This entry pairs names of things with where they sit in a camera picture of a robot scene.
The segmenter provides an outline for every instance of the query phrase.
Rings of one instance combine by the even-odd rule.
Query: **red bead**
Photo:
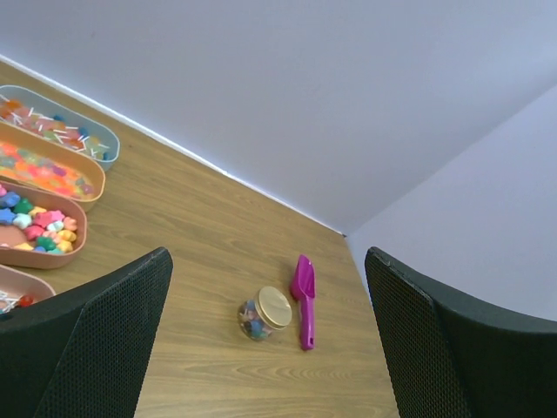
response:
[[[21,298],[19,298],[17,304],[20,307],[30,307],[33,304],[33,298],[28,294],[24,294]]]

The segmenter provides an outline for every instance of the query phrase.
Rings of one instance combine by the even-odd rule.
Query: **plastic tray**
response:
[[[23,105],[30,108],[32,107],[34,111],[42,113],[44,116],[52,117],[54,115],[59,115],[64,118],[68,126],[77,126],[87,129],[90,135],[99,138],[104,145],[108,146],[106,149],[108,159],[86,157],[94,159],[105,171],[108,171],[116,162],[120,153],[120,140],[116,134],[106,126],[18,85],[0,86],[0,94],[7,99],[16,99]]]
[[[56,294],[46,281],[7,266],[0,266],[0,290],[6,292],[9,298],[21,298],[28,294],[35,302]]]
[[[0,264],[9,266],[33,267],[33,268],[58,268],[65,266],[76,258],[83,248],[87,239],[87,217],[84,210],[69,199],[44,192],[42,190],[17,185],[8,181],[1,182],[8,192],[16,192],[22,198],[27,198],[33,205],[41,206],[46,210],[60,210],[77,221],[77,239],[73,242],[73,251],[66,254],[49,254],[35,251],[19,250],[0,246]],[[0,226],[0,241],[3,236],[3,228],[17,228],[16,226]]]
[[[105,176],[104,171],[91,158],[85,157],[83,154],[78,152],[70,151],[69,149],[45,141],[44,139],[38,137],[37,135],[30,133],[24,129],[18,128],[14,125],[7,124],[5,122],[0,122],[0,144],[11,144],[17,148],[22,148],[29,150],[43,158],[47,158],[55,164],[65,165],[72,170],[81,173],[82,177],[87,179],[89,184],[91,184],[93,191],[88,196],[83,196],[81,198],[72,198],[70,196],[62,195],[67,199],[71,199],[78,203],[87,212],[97,200],[102,196],[104,191]],[[56,193],[55,190],[41,186],[35,179],[30,179],[28,177],[16,176],[12,170],[3,169],[0,164],[0,178],[8,179],[11,182],[16,182],[23,185],[29,185],[32,187],[45,190],[46,192]]]

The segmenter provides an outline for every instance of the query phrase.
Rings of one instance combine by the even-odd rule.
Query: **wall baseboard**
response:
[[[304,213],[303,211],[300,211],[298,208],[287,204],[286,202],[284,202],[283,200],[271,195],[270,193],[258,188],[257,186],[244,181],[242,179],[239,179],[238,177],[234,176],[233,174],[230,174],[227,170],[224,170],[220,167],[218,167],[217,165],[214,165],[211,161],[208,161],[207,159],[201,157],[200,155],[197,155],[195,152],[191,152],[190,150],[188,150],[187,148],[184,148],[182,145],[179,145],[177,143],[175,143],[174,141],[171,141],[170,139],[168,139],[167,137],[164,137],[163,135],[160,135],[158,133],[156,133],[155,131],[149,129],[148,127],[141,125],[139,122],[128,118],[127,116],[123,115],[122,113],[119,113],[117,111],[112,110],[110,107],[105,106],[104,104],[99,103],[98,101],[89,98],[87,96],[85,96],[84,94],[79,93],[78,91],[75,91],[73,89],[71,89],[70,87],[67,87],[64,84],[58,83],[58,81],[53,80],[51,78],[46,77],[45,75],[41,74],[40,72],[34,71],[31,68],[18,63],[17,61],[14,61],[11,58],[8,58],[2,54],[0,54],[0,61],[6,63],[7,65],[10,65],[14,68],[16,68],[17,70],[49,85],[50,87],[55,88],[58,91],[61,91],[62,93],[70,96],[71,98],[75,98],[76,100],[85,103],[86,105],[92,107],[93,109],[97,110],[97,111],[101,111],[102,113],[104,113],[105,115],[110,116],[111,118],[116,119],[118,122],[121,122],[122,124],[128,125],[130,128],[135,129],[136,131],[140,131],[141,133],[147,135],[148,137],[151,137],[153,139],[155,139],[157,142],[167,145],[170,148],[172,148],[175,151],[181,152],[182,154],[198,161],[199,163],[208,166],[209,168],[211,168],[212,170],[214,170],[215,172],[218,172],[224,176],[226,176],[229,179],[232,179],[234,181],[239,182],[241,185],[245,185],[246,187],[249,187],[250,189],[252,189],[253,191],[262,194],[264,196],[266,196],[269,199],[274,200],[277,203],[280,203],[282,206],[286,206],[289,209],[292,209],[295,212],[300,213],[301,215],[305,216],[306,218],[309,218],[311,220],[313,220],[314,222],[317,222],[318,224],[321,224],[322,226],[325,226],[326,228],[329,228],[331,230],[333,230],[336,233],[340,233],[339,231],[336,231],[335,229],[331,228],[329,225],[321,222],[318,219],[315,219],[313,216]]]

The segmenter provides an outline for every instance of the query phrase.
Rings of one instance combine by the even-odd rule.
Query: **plastic scoop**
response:
[[[315,337],[315,314],[313,311],[315,272],[312,262],[303,254],[299,256],[296,273],[290,284],[290,293],[299,302],[302,318],[299,338],[302,349],[313,350],[313,339]]]

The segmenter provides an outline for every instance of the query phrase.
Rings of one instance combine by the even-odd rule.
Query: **jar lid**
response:
[[[269,327],[282,329],[292,320],[292,309],[286,296],[275,287],[262,287],[255,298],[255,309]]]

